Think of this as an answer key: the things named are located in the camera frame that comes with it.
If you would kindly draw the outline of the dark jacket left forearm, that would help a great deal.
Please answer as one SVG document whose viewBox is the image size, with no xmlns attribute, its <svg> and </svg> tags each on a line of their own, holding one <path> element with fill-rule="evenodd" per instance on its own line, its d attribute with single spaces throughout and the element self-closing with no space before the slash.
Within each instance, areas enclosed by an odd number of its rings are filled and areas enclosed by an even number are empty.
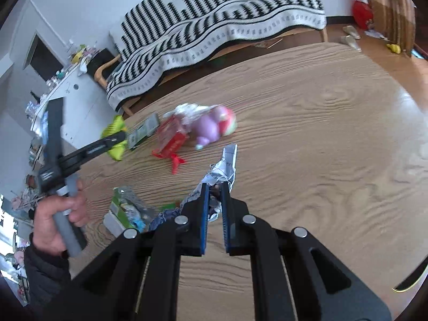
<svg viewBox="0 0 428 321">
<path fill-rule="evenodd" d="M 33 235 L 24 252 L 24 266 L 29 284 L 29 308 L 41 315 L 48 303 L 71 281 L 69 255 L 51 255 L 36 248 Z"/>
</svg>

